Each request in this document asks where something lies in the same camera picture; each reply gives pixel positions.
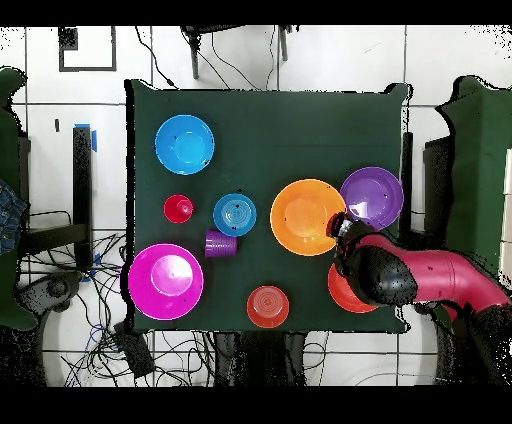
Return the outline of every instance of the white floor tile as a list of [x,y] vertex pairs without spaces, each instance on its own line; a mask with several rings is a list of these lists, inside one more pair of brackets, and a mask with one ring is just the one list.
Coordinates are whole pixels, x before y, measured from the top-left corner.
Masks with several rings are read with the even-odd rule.
[[425,164],[423,162],[423,151],[425,150],[425,143],[449,135],[450,130],[443,117],[434,108],[411,108],[409,131],[413,133],[411,210],[424,213]]
[[459,76],[476,75],[495,87],[512,85],[512,34],[499,27],[407,26],[406,81],[414,87],[411,104],[447,102]]
[[280,89],[382,92],[403,81],[404,30],[403,25],[301,25],[287,36]]
[[500,273],[502,284],[512,290],[512,243],[501,243]]
[[[31,212],[73,211],[73,127],[90,124],[94,228],[126,226],[126,117],[124,106],[29,105]],[[59,132],[55,128],[59,120]],[[46,225],[59,219],[48,215]]]
[[112,30],[109,26],[77,26],[78,49],[64,51],[66,67],[111,67]]
[[512,149],[507,150],[505,165],[505,190],[504,194],[512,194]]
[[[217,54],[236,66],[256,87],[266,88],[272,70],[273,25],[248,25],[214,34]],[[274,70],[268,89],[277,89],[277,34],[272,42]],[[288,61],[280,59],[280,90],[381,92],[403,80],[404,26],[310,26],[287,34]],[[199,79],[192,78],[190,47],[179,27],[154,27],[153,46],[160,70],[180,88],[225,88],[199,57]],[[168,54],[172,46],[173,54]],[[211,34],[202,37],[201,54],[232,88],[252,87],[212,50]],[[169,88],[154,72],[155,86]]]
[[[213,36],[215,51],[219,57],[238,68],[254,86],[263,90],[272,68],[269,50],[272,28],[272,25],[247,25],[216,32]],[[277,30],[273,39],[274,60],[276,42]],[[208,60],[229,87],[253,89],[235,69],[223,63],[215,55],[211,34],[201,38],[199,52],[204,58],[198,57],[199,79],[197,80],[192,77],[190,46],[181,35],[178,26],[153,27],[153,51],[160,71],[179,88],[225,89],[226,85],[208,65],[206,62]],[[170,88],[154,65],[153,75],[156,87]],[[269,79],[269,89],[275,88],[275,83],[272,84],[271,81],[272,75]]]
[[330,339],[332,336],[330,331],[310,331],[306,337],[306,342],[304,343],[304,352],[322,352],[323,346],[326,346],[325,342],[327,334],[329,334]]
[[[110,236],[110,232],[106,231],[95,231],[93,237],[95,240]],[[103,254],[105,251],[108,240],[104,240],[100,243],[95,243],[97,246],[94,249],[95,254]],[[121,266],[123,260],[119,255],[118,248],[124,245],[124,239],[121,239],[113,248],[108,252],[100,266],[111,267],[113,265]],[[60,262],[58,256],[55,257],[57,262]],[[109,273],[116,275],[116,271],[108,271]],[[110,308],[111,313],[111,325],[110,328],[113,330],[114,324],[124,320],[126,317],[126,303],[122,299],[121,295],[116,293],[119,292],[119,279],[116,277],[111,278],[105,272],[97,272],[95,278],[99,283],[104,284],[101,286],[98,284],[98,289],[101,289],[101,294],[104,299],[107,299],[107,304]],[[114,291],[108,291],[108,288],[112,287]],[[94,287],[93,281],[81,282],[78,294],[82,297],[85,304],[87,305],[87,316],[89,321],[93,325],[106,325],[106,308],[103,304],[99,305],[98,292]],[[43,349],[44,350],[84,350],[91,333],[91,326],[86,319],[86,310],[80,299],[75,296],[71,300],[71,306],[68,310],[62,313],[52,312],[48,317],[46,323],[44,337],[43,337]],[[152,347],[152,340],[149,340],[149,348]]]
[[27,132],[27,114],[25,111],[27,110],[25,105],[12,105],[12,111],[16,114],[16,117],[19,119],[19,124],[21,125],[21,129]]
[[308,386],[394,386],[396,355],[365,355],[328,353],[322,376],[323,355],[304,354]]
[[[396,352],[396,334],[329,333],[327,352]],[[310,331],[306,337],[306,348],[304,351],[322,352],[322,346],[325,345],[326,336],[326,331]]]
[[[0,68],[10,66],[25,72],[25,28],[0,27]],[[25,102],[25,87],[13,96],[14,103]]]
[[[73,365],[80,366],[84,369],[73,369],[62,359],[66,359]],[[108,371],[102,367],[99,360],[95,364],[98,366],[96,375],[89,373],[85,365],[85,357],[81,353],[72,352],[43,352],[43,364],[46,373],[46,382],[49,387],[115,387],[114,380],[108,378]],[[128,363],[124,360],[109,360],[106,366],[112,373],[119,374],[128,370]],[[152,387],[152,374],[146,376],[147,382]],[[144,377],[140,377],[134,382],[133,374],[116,377],[115,381],[118,387],[148,387]]]
[[400,354],[398,384],[400,386],[424,386],[435,382],[436,355]]
[[[149,45],[149,27],[139,27],[139,31],[142,41]],[[82,36],[80,32],[79,28],[78,52],[66,52],[65,62],[66,58],[75,55],[77,57],[74,61],[83,63],[84,55],[81,48],[85,48],[87,54],[87,45],[94,42],[94,38],[91,41],[91,37],[95,37],[94,33],[82,34]],[[102,46],[106,43],[105,32],[108,33],[108,31],[98,31],[97,35],[99,37],[97,43]],[[124,103],[126,101],[124,79],[143,79],[149,82],[151,55],[139,43],[135,27],[132,26],[116,27],[116,49],[117,71],[115,72],[59,72],[57,28],[29,27],[27,30],[29,103]],[[89,66],[101,66],[102,62],[103,59],[96,55],[92,58],[88,57]]]
[[[210,370],[212,373],[215,372],[215,356],[212,354],[213,361],[210,361]],[[203,360],[206,361],[206,355],[203,355]],[[155,386],[156,387],[170,387],[190,385],[192,386],[206,386],[208,382],[208,370],[206,365],[201,362],[199,355],[192,352],[188,353],[155,353]],[[185,380],[186,383],[180,382],[180,380],[173,378],[167,373],[174,374],[179,378]],[[214,376],[210,374],[208,386],[213,386]]]
[[430,315],[418,314],[412,305],[405,305],[403,312],[411,329],[400,335],[400,352],[436,353],[437,333]]
[[503,231],[501,239],[512,243],[512,194],[505,195],[503,207]]

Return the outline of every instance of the chair leg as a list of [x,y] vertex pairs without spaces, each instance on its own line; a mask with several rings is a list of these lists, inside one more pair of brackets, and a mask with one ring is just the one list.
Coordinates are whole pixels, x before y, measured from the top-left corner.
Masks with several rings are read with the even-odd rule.
[[199,66],[197,62],[197,51],[199,50],[199,40],[197,37],[189,37],[190,57],[192,58],[192,76],[194,79],[199,78]]
[[192,76],[194,79],[199,78],[199,68],[197,64],[197,50],[195,50],[193,47],[190,47],[190,54],[192,56]]
[[286,30],[284,25],[279,25],[279,38],[281,39],[281,50],[283,51],[283,60],[288,60],[288,48],[286,47]]

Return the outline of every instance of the chair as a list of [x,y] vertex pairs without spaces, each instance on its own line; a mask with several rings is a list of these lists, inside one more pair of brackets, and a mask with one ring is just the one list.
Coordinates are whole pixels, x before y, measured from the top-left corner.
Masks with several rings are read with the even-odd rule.
[[[197,52],[201,44],[201,35],[209,34],[218,31],[225,31],[228,29],[238,28],[244,25],[182,25],[181,31],[188,37],[188,44],[190,46],[190,55],[192,57],[192,76],[194,79],[199,78],[199,69],[197,62]],[[281,43],[281,50],[283,52],[283,60],[288,60],[288,48],[286,46],[286,33],[292,32],[291,25],[279,25],[279,38]]]

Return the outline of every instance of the cup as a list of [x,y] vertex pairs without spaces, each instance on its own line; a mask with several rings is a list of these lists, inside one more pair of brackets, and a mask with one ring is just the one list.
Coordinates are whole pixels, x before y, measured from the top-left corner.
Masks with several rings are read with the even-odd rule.
[[194,211],[194,204],[183,194],[173,194],[164,203],[164,215],[174,224],[188,221]]
[[219,231],[208,230],[204,247],[206,258],[219,258],[236,254],[236,237],[226,236]]

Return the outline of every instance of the blue bowl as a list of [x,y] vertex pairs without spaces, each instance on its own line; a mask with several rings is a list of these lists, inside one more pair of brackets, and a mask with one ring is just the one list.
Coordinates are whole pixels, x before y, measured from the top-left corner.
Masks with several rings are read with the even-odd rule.
[[213,208],[213,222],[227,236],[243,236],[254,227],[256,206],[243,194],[226,194]]
[[176,115],[165,121],[155,137],[158,160],[175,174],[190,175],[206,167],[213,156],[213,134],[192,115]]

